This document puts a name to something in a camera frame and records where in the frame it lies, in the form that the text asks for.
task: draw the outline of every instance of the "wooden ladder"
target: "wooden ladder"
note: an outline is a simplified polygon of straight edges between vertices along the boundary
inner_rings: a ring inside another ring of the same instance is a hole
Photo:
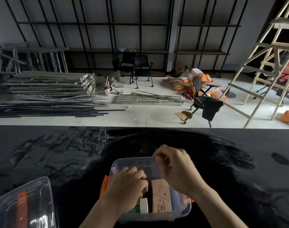
[[[226,94],[226,92],[229,90],[229,88],[233,87],[233,88],[236,88],[236,89],[241,90],[243,92],[246,92],[248,94],[246,99],[245,99],[245,101],[244,101],[244,104],[246,103],[246,101],[248,100],[250,95],[255,96],[256,98],[260,99],[258,105],[255,107],[255,109],[254,109],[254,111],[252,112],[251,115],[248,115],[248,114],[238,110],[237,108],[233,107],[232,105],[229,105],[228,103],[224,102],[224,105],[226,105],[227,107],[231,108],[232,110],[234,110],[234,111],[236,111],[236,112],[240,113],[241,115],[243,115],[243,116],[248,118],[248,121],[244,125],[244,128],[247,127],[247,125],[249,124],[249,122],[251,121],[251,119],[255,115],[256,111],[258,110],[258,108],[261,106],[261,104],[264,102],[265,99],[267,101],[272,102],[272,103],[274,103],[276,105],[275,111],[274,111],[274,113],[272,115],[272,118],[271,118],[271,120],[273,120],[274,117],[275,117],[277,109],[280,106],[282,106],[282,100],[285,97],[286,92],[289,91],[289,78],[288,78],[286,86],[281,86],[281,85],[276,84],[276,81],[278,80],[278,78],[280,77],[282,72],[284,70],[289,70],[289,67],[287,67],[287,65],[289,63],[289,43],[277,42],[277,39],[278,39],[282,29],[289,29],[289,18],[288,18],[288,16],[289,16],[289,0],[287,0],[287,2],[284,4],[282,9],[277,14],[276,18],[270,23],[270,26],[268,27],[266,32],[263,34],[263,36],[261,37],[259,42],[255,44],[253,52],[249,56],[248,60],[241,66],[240,70],[235,74],[235,76],[231,80],[231,82],[228,83],[227,88],[225,89],[225,91],[223,92],[222,96],[220,97],[220,99],[221,99]],[[275,34],[275,36],[274,36],[274,38],[272,40],[272,43],[271,44],[263,43],[265,37],[271,31],[272,28],[276,28],[277,29],[277,32],[276,32],[276,34]],[[264,47],[264,49],[262,49],[260,52],[255,54],[255,52],[258,50],[258,48],[261,48],[261,47]],[[285,57],[285,61],[281,64],[280,63],[280,59],[279,59],[279,54],[281,52],[285,52],[285,51],[288,51],[288,54]],[[263,61],[261,62],[261,66],[260,66],[259,69],[247,65],[250,61],[254,60],[255,58],[257,58],[257,57],[259,57],[259,56],[261,56],[263,54],[265,54],[265,57],[264,57]],[[271,72],[271,71],[264,70],[265,66],[271,66],[273,68],[273,71]],[[256,71],[256,76],[255,76],[255,78],[253,80],[253,83],[252,83],[252,85],[250,87],[250,90],[246,90],[244,88],[241,88],[241,87],[233,84],[234,81],[237,79],[237,77],[240,75],[240,73],[242,72],[243,69]],[[273,80],[272,81],[266,81],[264,79],[259,78],[261,73],[264,74],[265,76],[273,77]],[[253,87],[255,86],[257,81],[269,85],[267,91],[265,91],[263,95],[259,95],[259,94],[254,93],[252,91]],[[282,95],[281,95],[281,97],[279,99],[279,102],[274,102],[274,101],[266,98],[266,95],[268,94],[268,92],[273,87],[280,88],[280,89],[283,90]]]

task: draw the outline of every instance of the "table surface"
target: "table surface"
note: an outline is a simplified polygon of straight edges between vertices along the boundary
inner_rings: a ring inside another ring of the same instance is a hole
[[[289,130],[0,126],[0,196],[48,176],[59,226],[78,227],[116,159],[151,156],[164,143],[185,149],[249,227],[289,227]],[[190,221],[209,227],[195,203],[187,217],[156,223]]]

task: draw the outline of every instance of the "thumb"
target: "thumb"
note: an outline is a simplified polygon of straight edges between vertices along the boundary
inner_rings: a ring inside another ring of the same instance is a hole
[[[162,172],[162,176],[166,177],[169,172],[169,166],[166,164],[165,160],[159,155],[155,156],[156,163]]]

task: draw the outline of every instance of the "person's left hand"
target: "person's left hand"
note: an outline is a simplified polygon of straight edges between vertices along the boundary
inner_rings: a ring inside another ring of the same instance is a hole
[[[144,180],[146,177],[143,170],[125,167],[114,175],[102,198],[115,206],[121,216],[133,209],[137,200],[148,191],[148,181]]]

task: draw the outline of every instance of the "forearm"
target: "forearm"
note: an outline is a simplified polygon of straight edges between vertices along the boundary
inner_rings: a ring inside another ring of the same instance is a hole
[[[95,203],[79,228],[113,228],[119,217],[116,208],[102,197]]]
[[[198,204],[212,228],[247,228],[218,193],[208,185],[193,192],[192,199]]]

